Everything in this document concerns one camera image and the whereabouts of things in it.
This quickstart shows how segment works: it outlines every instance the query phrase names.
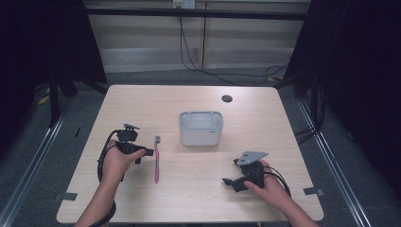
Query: hand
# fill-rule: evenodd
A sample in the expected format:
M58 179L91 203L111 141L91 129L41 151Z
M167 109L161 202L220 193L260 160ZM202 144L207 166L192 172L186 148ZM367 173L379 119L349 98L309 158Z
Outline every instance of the hand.
M131 163L146 153L144 149L140 149L132 154L124 154L115 145L115 140L109 142L108 148L110 149L103 163L102 181L120 181L124 173L130 168Z
M264 160L259 160L259 162L263 166L269 166L267 162ZM265 168L265 171L271 172L269 167ZM265 201L267 204L272 205L276 208L279 208L281 204L283 204L288 199L291 200L290 196L287 194L284 187L280 184L280 182L269 174L264 175L265 178L265 186L260 188L256 184L246 181L244 182L245 186L247 186L252 192L257 194Z

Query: gray floor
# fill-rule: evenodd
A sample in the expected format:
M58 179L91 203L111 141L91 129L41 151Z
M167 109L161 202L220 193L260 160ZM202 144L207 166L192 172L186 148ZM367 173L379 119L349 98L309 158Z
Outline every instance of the gray floor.
M265 69L216 69L213 72L263 75ZM242 76L221 77L233 81L235 84L247 86L263 81L262 78ZM116 83L232 85L213 75L204 75L188 70L110 74L108 80L109 85ZM271 85L272 83L267 81L261 86ZM66 191L104 98L104 95L85 85L78 84L78 89L77 97L71 100L61 97L62 106L69 101L71 101L71 106L66 111L60 131L44 158L39 174L29 188L18 213L12 219L11 226L63 226L56 221L60 203L53 199L56 194ZM40 91L36 94L36 100L43 92ZM293 97L291 87L280 89L279 94L293 131L304 129L307 123L299 101ZM26 172L27 165L46 135L49 119L48 102L42 106L32 104L20 126L20 134L15 143L8 148L8 155L0 160L0 207L2 210L8 204L10 196L13 195L20 179ZM400 200L395 197L386 182L367 162L360 147L348 139L347 130L329 108L323 123L323 134L348 183L360 201L362 210L371 226L399 226L401 223ZM358 226L314 138L301 144L300 149L314 185L324 192L324 195L320 196L324 218L319 221L319 224L321 226ZM227 223L205 224L205 226L256 225L254 223ZM266 223L265 226L288 226L288 224Z

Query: wrist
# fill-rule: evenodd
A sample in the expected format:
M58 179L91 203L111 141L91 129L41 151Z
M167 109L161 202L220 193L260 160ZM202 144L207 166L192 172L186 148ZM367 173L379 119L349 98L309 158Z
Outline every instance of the wrist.
M100 183L104 183L104 184L117 184L119 185L119 183L121 182L121 179L123 178L123 175L120 174L108 174L108 175L104 175L101 179Z

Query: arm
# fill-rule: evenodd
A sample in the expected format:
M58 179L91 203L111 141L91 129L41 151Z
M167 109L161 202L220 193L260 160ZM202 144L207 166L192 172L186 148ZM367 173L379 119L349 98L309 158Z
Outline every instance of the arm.
M263 166L269 166L269 164L263 160L260 160L259 162L261 162ZM265 174L264 188L260 188L251 182L245 182L244 184L252 192L260 196L267 204L277 208L280 212L282 212L293 227L318 226L318 224L304 211L304 209L287 194L283 186L273 176Z
M109 147L114 146L115 141L109 143ZM117 147L112 147L107 152L103 163L102 180L92 197L91 202L80 216L76 226L90 226L104 218L112 209L115 192L124 175L130 168L131 163L144 156L143 149L132 154L124 154Z

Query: finger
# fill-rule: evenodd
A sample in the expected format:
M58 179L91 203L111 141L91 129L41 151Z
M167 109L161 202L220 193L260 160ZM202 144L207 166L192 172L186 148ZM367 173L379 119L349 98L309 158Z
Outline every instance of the finger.
M129 154L129 158L132 161L137 160L138 158L142 158L145 155L146 151L144 149L139 149L132 154Z
M248 189L250 189L252 192L256 193L257 195L261 195L263 192L262 188L260 188L258 185L254 184L252 182L245 181L244 185L246 187L248 187Z

